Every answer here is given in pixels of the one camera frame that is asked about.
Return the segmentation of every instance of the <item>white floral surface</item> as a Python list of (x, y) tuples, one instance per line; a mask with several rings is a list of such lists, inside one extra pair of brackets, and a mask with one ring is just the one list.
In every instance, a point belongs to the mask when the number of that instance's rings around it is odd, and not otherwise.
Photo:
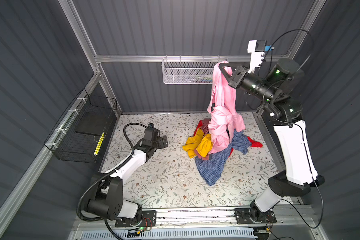
[[(159, 149), (123, 186), (124, 198), (143, 208), (217, 207), (249, 205), (268, 186), (270, 176), (278, 173), (252, 113), (241, 113), (244, 133), (261, 142), (262, 148), (249, 147), (246, 155), (234, 150), (221, 178), (208, 186), (200, 176), (194, 159), (182, 146), (193, 135), (198, 122), (210, 118), (208, 113), (121, 115), (102, 172), (112, 168), (130, 153), (123, 127), (130, 122), (153, 122), (168, 137), (169, 147)], [(144, 128), (129, 126), (128, 137), (135, 144)]]

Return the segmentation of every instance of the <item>metal mesh basket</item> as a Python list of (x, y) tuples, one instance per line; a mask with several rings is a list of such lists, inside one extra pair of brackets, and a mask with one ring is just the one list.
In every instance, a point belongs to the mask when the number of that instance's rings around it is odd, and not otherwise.
[[(48, 147), (59, 160), (96, 163), (96, 159), (101, 155), (99, 154), (99, 150), (104, 150), (101, 148), (107, 147), (106, 142), (112, 135), (113, 126), (117, 119), (115, 115), (116, 108), (117, 103), (114, 98), (87, 95), (81, 100), (75, 110), (69, 110), (72, 113), (64, 126), (60, 129), (56, 129), (55, 127), (51, 131), (47, 139), (50, 138), (54, 131), (58, 131), (55, 140), (53, 142), (45, 142), (44, 145)], [(104, 137), (101, 140), (102, 143), (97, 153), (96, 148), (98, 147), (101, 137), (75, 131), (86, 113), (108, 116), (103, 128)]]
[(161, 62), (165, 84), (212, 84), (217, 62)]

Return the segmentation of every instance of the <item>dark gray panel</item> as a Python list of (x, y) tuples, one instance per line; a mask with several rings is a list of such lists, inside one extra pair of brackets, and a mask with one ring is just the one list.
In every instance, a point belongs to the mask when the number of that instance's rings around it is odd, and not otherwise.
[[(98, 55), (247, 55), (299, 28), (313, 0), (74, 0)], [(296, 33), (275, 54), (285, 54)]]
[[(126, 113), (206, 111), (211, 100), (211, 84), (164, 84), (160, 63), (103, 63), (102, 66)], [(257, 108), (259, 101), (253, 99), (238, 90), (236, 110), (251, 110), (246, 101)]]
[[(304, 41), (296, 56), (302, 63), (312, 54), (294, 96), (303, 103), (312, 160), (326, 178), (319, 187), (325, 208), (322, 224), (330, 239), (359, 239), (360, 1), (327, 0), (311, 33), (315, 48), (310, 51), (310, 41)], [(320, 214), (316, 190), (303, 200)]]
[[(92, 75), (58, 2), (0, 1), (0, 207), (58, 118)], [(84, 180), (88, 180), (87, 169), (83, 169)], [(33, 193), (50, 200), (55, 197), (59, 201), (76, 201), (77, 195), (61, 194), (68, 193), (65, 187), (73, 188), (71, 182), (75, 179), (58, 182), (55, 176), (51, 180), (54, 187), (41, 179)], [(22, 210), (31, 214), (22, 219), (16, 216), (8, 232), (18, 232), (27, 226), (30, 238), (36, 228), (53, 235), (47, 232), (52, 229), (50, 225), (40, 220), (45, 208), (33, 207), (24, 209), (23, 205)], [(71, 222), (67, 224), (69, 220), (63, 222), (64, 226), (53, 230), (61, 237), (71, 227)]]

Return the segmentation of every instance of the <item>black mounting plate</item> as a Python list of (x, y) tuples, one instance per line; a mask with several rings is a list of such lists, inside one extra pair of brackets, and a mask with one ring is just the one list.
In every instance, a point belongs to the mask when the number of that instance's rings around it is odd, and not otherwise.
[(254, 222), (251, 219), (250, 213), (249, 213), (250, 208), (240, 208), (240, 209), (234, 209), (235, 212), (238, 212), (239, 214), (235, 215), (237, 224), (252, 224), (252, 223), (266, 223), (266, 224), (270, 224), (270, 223), (277, 223), (275, 214), (273, 213), (273, 211), (269, 211), (269, 215), (271, 216), (271, 218), (268, 218), (269, 222), (267, 220), (263, 220), (261, 222)]
[(141, 222), (139, 223), (139, 225), (135, 225), (133, 224), (133, 226), (131, 226), (129, 224), (128, 219), (125, 220), (125, 218), (123, 218), (122, 220), (120, 219), (116, 219), (116, 223), (115, 223), (115, 227), (145, 227), (145, 220), (144, 218), (149, 218), (152, 222), (152, 225), (150, 224), (149, 220), (147, 219), (147, 226), (152, 226), (154, 227), (156, 225), (156, 211), (143, 211), (143, 217)]

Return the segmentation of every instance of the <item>yellow cloth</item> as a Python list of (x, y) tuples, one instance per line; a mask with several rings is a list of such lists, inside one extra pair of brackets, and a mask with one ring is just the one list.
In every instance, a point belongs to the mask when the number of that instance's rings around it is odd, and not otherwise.
[(208, 133), (202, 139), (199, 146), (197, 146), (196, 150), (202, 157), (205, 157), (209, 153), (209, 151), (212, 150), (212, 147), (213, 147), (213, 143), (211, 140), (211, 134)]
[(189, 137), (185, 145), (183, 146), (183, 150), (188, 152), (189, 158), (196, 157), (195, 149), (199, 146), (200, 142), (203, 139), (203, 131), (199, 128), (197, 129), (196, 135), (194, 137)]
[(183, 150), (188, 153), (189, 158), (196, 157), (195, 149), (202, 156), (205, 157), (213, 147), (211, 141), (211, 134), (207, 134), (205, 137), (203, 131), (199, 128), (197, 129), (196, 135), (189, 137), (187, 142), (183, 146)]

